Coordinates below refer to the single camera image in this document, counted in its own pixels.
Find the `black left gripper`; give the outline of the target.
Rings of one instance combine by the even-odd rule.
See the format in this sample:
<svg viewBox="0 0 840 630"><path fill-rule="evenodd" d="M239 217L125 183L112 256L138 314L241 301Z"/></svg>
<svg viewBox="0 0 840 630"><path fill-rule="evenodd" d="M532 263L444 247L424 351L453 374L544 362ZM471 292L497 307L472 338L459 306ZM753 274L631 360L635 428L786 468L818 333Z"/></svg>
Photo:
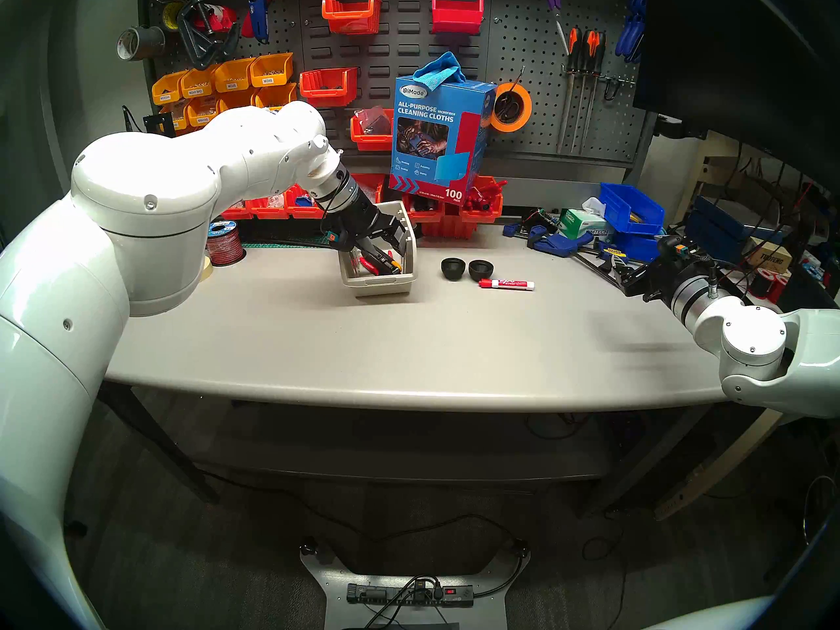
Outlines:
<svg viewBox="0 0 840 630"><path fill-rule="evenodd" d="M341 211L326 212L322 231L337 251L360 252L360 264L370 273L402 273L402 266L371 240L382 239L400 256L407 255L411 234L397 216L384 213L369 199L360 199Z"/></svg>

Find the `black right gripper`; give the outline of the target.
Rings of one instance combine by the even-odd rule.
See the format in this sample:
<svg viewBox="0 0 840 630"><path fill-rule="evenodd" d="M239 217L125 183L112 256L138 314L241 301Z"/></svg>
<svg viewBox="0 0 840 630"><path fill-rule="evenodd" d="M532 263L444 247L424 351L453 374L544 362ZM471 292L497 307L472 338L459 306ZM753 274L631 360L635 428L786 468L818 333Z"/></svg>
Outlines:
<svg viewBox="0 0 840 630"><path fill-rule="evenodd" d="M694 284L699 293L710 289L711 264L702 254L693 253L695 243L679 235L657 239L658 257L650 264L625 265L621 269L622 293L625 297L642 297L646 303L673 303L687 285Z"/></svg>

